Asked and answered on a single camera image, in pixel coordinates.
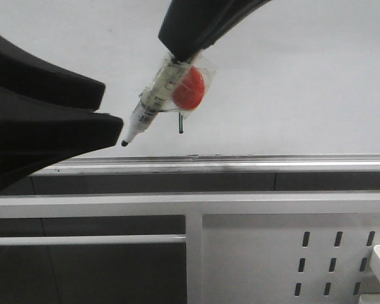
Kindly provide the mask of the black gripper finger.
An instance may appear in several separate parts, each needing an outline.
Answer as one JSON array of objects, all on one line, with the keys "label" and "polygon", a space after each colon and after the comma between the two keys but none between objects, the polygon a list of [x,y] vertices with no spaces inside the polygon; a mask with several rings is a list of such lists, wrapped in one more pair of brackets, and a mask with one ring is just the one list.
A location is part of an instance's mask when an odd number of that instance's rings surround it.
[{"label": "black gripper finger", "polygon": [[239,22],[269,1],[193,1],[199,16],[196,18],[193,48],[206,49],[230,31]]},{"label": "black gripper finger", "polygon": [[184,61],[209,48],[249,13],[249,1],[171,1],[158,38]]},{"label": "black gripper finger", "polygon": [[0,35],[0,87],[45,103],[99,109],[105,84],[44,61]]},{"label": "black gripper finger", "polygon": [[124,123],[0,87],[0,191],[54,163],[114,146]]}]

